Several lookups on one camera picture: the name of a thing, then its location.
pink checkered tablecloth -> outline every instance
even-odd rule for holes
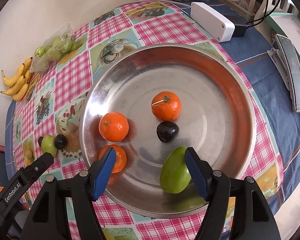
[[[34,148],[35,158],[42,155],[38,138],[45,134],[56,135],[67,129],[68,134],[76,135],[83,103],[93,82],[107,68],[100,63],[102,50],[117,39],[126,39],[136,48],[158,43],[190,44],[213,53],[231,66],[242,79],[250,93],[257,121],[257,138],[250,164],[245,176],[273,179],[271,185],[259,186],[273,188],[276,193],[283,180],[282,160],[275,149],[272,131],[266,125],[266,116],[249,81],[229,57],[224,49],[205,30],[186,16],[179,8],[160,2],[144,2],[125,5],[108,12],[93,22],[86,24],[74,33],[76,42],[82,46],[43,76],[33,75],[33,87],[29,99],[18,102],[15,110],[13,153],[16,168],[26,165],[24,151]],[[72,178],[86,169],[81,149],[59,151],[54,164],[46,173],[57,179]],[[46,174],[35,182],[26,195],[26,201],[33,203],[37,197]],[[178,219],[151,219],[134,214],[103,195],[94,204],[97,217],[107,234],[126,236],[129,239],[194,239],[205,212]],[[71,200],[67,212],[73,239],[80,239],[75,222]],[[230,228],[233,208],[229,204],[224,229]]]

white wall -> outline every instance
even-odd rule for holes
[[[9,0],[0,12],[0,91],[6,87],[1,70],[12,76],[18,66],[50,35],[70,22],[74,29],[134,0]],[[0,144],[11,98],[0,94]]]

black adapter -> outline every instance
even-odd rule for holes
[[[249,25],[247,25],[237,16],[224,15],[224,17],[226,17],[234,24],[234,32],[232,34],[232,37],[243,37],[246,33],[246,30],[249,28]]]

blue gripper pad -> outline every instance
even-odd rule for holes
[[[100,171],[94,181],[94,189],[92,192],[92,198],[96,201],[106,190],[106,186],[108,184],[108,180],[111,175],[111,171],[115,164],[116,153],[115,149],[108,148],[104,154],[104,156],[99,160],[99,162],[103,162],[103,165],[100,168]]]
[[[211,179],[211,175],[206,170],[203,161],[192,147],[188,147],[185,151],[185,163],[199,196],[208,201],[208,181]]]

screw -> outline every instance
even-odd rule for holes
[[[219,171],[219,170],[214,170],[213,175],[216,176],[216,177],[220,177],[222,175],[222,172]]]
[[[88,171],[80,171],[79,175],[80,175],[81,177],[85,177],[85,176],[88,175]]]
[[[53,182],[54,181],[54,177],[53,176],[51,176],[51,175],[49,175],[49,176],[47,176],[47,182]]]
[[[254,182],[254,178],[251,176],[247,176],[246,179],[248,182]]]

